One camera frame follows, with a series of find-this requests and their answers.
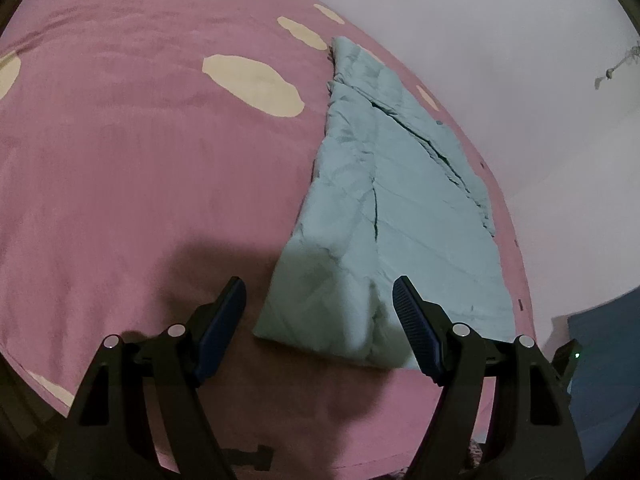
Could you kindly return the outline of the light blue puffer jacket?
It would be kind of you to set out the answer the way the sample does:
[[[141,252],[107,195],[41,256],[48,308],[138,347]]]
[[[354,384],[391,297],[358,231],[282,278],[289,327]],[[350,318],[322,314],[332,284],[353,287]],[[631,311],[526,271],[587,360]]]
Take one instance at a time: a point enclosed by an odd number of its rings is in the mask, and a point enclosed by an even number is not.
[[[352,40],[335,38],[332,54],[326,134],[255,336],[413,368],[392,299],[394,281],[406,276],[452,320],[511,340],[488,189],[456,134]]]

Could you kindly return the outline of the blue mat on floor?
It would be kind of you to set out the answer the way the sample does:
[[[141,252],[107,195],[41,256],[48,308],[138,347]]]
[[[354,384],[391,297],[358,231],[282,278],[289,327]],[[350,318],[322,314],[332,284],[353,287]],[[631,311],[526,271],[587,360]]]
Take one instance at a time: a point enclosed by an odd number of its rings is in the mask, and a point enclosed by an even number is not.
[[[572,414],[588,470],[596,468],[639,406],[639,291],[571,315],[582,346],[570,383]]]

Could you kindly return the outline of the pink bedspread with cream dots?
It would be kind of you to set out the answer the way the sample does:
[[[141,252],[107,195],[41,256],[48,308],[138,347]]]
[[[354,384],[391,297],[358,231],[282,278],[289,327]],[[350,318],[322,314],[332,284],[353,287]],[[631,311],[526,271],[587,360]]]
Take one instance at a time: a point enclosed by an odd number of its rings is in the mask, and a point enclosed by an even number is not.
[[[200,389],[241,479],[367,479],[406,466],[439,395],[252,333],[324,136],[345,36],[439,122],[431,89],[331,0],[23,0],[1,37],[1,353],[66,414],[102,339],[186,320],[232,276],[242,323]]]

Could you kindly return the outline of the grey wall hook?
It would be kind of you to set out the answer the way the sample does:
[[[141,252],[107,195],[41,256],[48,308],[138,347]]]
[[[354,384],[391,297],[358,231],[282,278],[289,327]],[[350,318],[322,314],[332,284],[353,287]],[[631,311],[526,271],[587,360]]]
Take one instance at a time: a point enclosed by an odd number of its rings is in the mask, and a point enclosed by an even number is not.
[[[624,65],[638,64],[639,58],[640,58],[640,44],[637,42],[633,47],[631,47],[625,53],[625,55],[620,61],[618,61],[614,66],[608,68],[602,76],[599,76],[594,80],[593,87],[596,90],[599,90],[605,81],[609,81],[613,79],[616,70],[618,70]]]

